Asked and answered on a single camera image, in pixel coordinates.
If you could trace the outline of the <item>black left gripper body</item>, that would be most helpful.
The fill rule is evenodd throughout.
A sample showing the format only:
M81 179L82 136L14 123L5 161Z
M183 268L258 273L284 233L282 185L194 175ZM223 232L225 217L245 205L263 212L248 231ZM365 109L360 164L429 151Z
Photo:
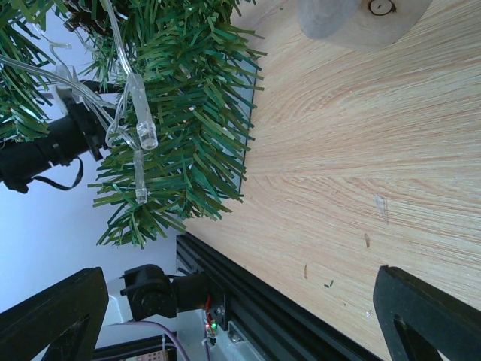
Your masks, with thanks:
M91 90L95 98L100 104L102 94L120 94L123 89L121 86L106 83L102 85L97 80L80 80L77 84L82 85L85 89ZM98 106L79 90L68 86L65 94L65 106L67 108L68 116L77 124L77 128L85 138L84 143L89 149L95 161L103 159L101 150L107 149L105 141L106 130L102 125L102 121L107 123L106 119L101 114Z

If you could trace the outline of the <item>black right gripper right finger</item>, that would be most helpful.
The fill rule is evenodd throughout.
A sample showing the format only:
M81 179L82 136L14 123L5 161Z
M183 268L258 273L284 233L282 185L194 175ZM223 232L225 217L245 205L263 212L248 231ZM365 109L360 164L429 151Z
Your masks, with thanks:
M480 359L480 311L450 294L384 265L373 302L393 360Z

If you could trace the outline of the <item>small green christmas tree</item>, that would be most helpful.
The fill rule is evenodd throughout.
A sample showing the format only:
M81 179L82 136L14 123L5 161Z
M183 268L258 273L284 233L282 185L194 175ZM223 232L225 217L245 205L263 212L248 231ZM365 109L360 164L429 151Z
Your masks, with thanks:
M63 1L1 3L1 182L27 193L44 172L90 153L68 116L70 86L103 117L94 205L113 205L100 244L185 230L240 200L259 52L235 26L237 1L100 1L112 35L64 27ZM80 80L113 83L94 93Z

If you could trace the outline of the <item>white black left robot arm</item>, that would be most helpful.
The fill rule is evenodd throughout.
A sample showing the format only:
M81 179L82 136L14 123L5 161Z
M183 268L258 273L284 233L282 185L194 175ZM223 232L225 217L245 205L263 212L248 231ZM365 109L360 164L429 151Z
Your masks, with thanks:
M97 162L90 153L80 156L84 176L72 190L58 190L32 181L26 194L1 186L1 310L6 311L30 296L87 267L100 267L107 282L110 303L107 322L132 318L129 301L120 291L124 271L156 264L175 274L176 237L168 227L143 247L99 245L107 221L116 207L92 204L97 196L90 185L97 176Z

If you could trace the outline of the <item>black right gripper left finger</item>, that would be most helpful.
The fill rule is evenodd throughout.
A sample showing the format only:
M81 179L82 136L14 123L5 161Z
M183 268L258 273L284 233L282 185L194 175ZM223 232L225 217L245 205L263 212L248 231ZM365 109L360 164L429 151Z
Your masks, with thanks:
M84 268L1 313L1 359L91 360L108 304L103 271Z

